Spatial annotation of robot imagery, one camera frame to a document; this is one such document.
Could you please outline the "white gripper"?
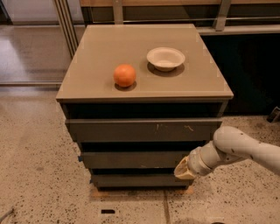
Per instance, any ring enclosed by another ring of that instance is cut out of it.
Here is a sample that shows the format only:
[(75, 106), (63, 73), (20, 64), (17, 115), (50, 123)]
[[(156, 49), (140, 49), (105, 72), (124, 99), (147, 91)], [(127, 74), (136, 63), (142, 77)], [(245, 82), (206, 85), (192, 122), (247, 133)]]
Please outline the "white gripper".
[(222, 152), (212, 144), (197, 147), (189, 157), (184, 157), (174, 169), (177, 179), (195, 179), (196, 175), (206, 176), (211, 173), (222, 161)]

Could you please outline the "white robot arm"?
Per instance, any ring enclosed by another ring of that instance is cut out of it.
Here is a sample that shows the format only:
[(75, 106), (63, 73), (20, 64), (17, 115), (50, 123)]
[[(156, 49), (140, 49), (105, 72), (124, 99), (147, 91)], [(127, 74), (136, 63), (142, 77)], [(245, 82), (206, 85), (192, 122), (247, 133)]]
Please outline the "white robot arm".
[(221, 165), (230, 165), (251, 159), (269, 171), (280, 174), (280, 147), (262, 143), (241, 130), (222, 126), (213, 134), (213, 140), (192, 150), (174, 170), (178, 179), (206, 176)]

